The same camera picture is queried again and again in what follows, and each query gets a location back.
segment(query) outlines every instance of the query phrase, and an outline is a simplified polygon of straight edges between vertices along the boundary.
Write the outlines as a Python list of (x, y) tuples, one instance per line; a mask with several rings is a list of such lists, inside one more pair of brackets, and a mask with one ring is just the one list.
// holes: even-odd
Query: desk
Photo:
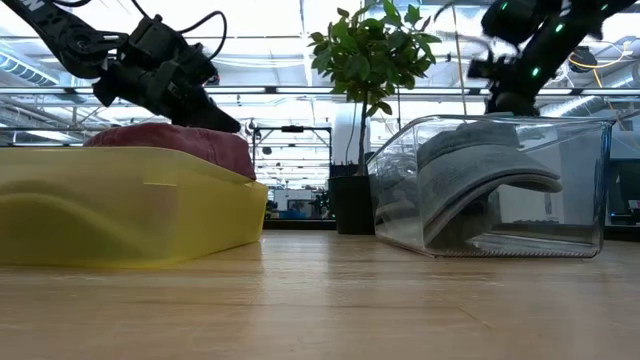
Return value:
[(640, 246), (593, 260), (431, 259), (266, 232), (148, 271), (0, 268), (7, 360), (638, 359)]

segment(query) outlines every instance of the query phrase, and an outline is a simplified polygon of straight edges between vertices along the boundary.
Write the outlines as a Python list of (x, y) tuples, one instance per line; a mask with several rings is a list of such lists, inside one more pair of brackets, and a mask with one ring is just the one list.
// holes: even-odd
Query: clear plastic bin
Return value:
[(433, 256), (593, 257), (613, 123), (417, 119), (368, 162), (376, 235)]
[(156, 267), (258, 241), (267, 188), (187, 153), (0, 149), (0, 264)]

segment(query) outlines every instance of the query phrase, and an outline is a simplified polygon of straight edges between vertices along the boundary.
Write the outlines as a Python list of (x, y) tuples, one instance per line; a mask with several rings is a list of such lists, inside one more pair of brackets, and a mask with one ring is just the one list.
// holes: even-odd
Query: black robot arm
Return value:
[(534, 103), (540, 89), (587, 35), (601, 39), (604, 20), (633, 3), (574, 0), (563, 14), (560, 0), (497, 0), (482, 19), (484, 32), (515, 46), (530, 41), (511, 59), (472, 60), (468, 76), (490, 80), (486, 112), (539, 115)]
[(119, 97), (181, 126), (238, 132), (203, 84), (217, 75), (201, 44), (146, 16), (131, 35), (98, 31), (52, 0), (2, 0), (42, 38), (74, 76), (99, 80), (94, 95), (105, 106)]

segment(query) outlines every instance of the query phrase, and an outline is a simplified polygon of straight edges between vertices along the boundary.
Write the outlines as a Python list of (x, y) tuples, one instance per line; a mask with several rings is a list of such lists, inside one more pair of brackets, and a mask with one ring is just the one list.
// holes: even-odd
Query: black cable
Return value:
[(60, 6), (66, 7), (80, 7), (85, 6), (91, 2), (91, 0), (79, 0), (79, 1), (62, 1), (62, 0), (51, 0), (52, 3)]
[(358, 104), (353, 106), (353, 122), (351, 122), (351, 136), (349, 136), (349, 143), (347, 144), (347, 151), (344, 152), (344, 164), (349, 165), (349, 148), (351, 147), (351, 140), (353, 139), (353, 132), (356, 128), (356, 113), (358, 112)]
[(218, 56), (220, 51), (222, 51), (222, 47), (224, 46), (224, 42), (227, 40), (227, 17), (224, 16), (222, 11), (219, 11), (219, 10), (213, 11), (209, 15), (203, 17), (197, 23), (189, 26), (188, 28), (186, 28), (184, 30), (178, 31), (180, 34), (186, 34), (186, 33), (190, 32), (190, 31), (193, 31), (193, 30), (199, 28), (202, 24), (204, 24), (207, 21), (211, 20), (211, 18), (213, 18), (216, 15), (220, 15), (220, 17), (222, 17), (222, 39), (220, 40), (220, 45), (218, 45), (218, 48), (216, 49), (216, 51), (214, 51), (213, 54), (211, 54), (211, 56), (209, 56), (209, 60), (211, 60), (214, 57)]
[(140, 14), (142, 14), (142, 16), (144, 17), (148, 17), (151, 18), (142, 8), (142, 6), (140, 6), (140, 4), (138, 4), (138, 0), (131, 0), (131, 2), (133, 3), (133, 6), (136, 7), (136, 9), (138, 9), (138, 11), (140, 11)]

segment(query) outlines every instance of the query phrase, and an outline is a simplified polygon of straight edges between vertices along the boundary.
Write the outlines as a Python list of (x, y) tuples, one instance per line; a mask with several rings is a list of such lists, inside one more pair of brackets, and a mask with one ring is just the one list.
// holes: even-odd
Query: maroon towel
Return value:
[(256, 174), (249, 145), (233, 134), (168, 124), (141, 124), (113, 128), (89, 139), (84, 146), (149, 146), (183, 151), (244, 175)]

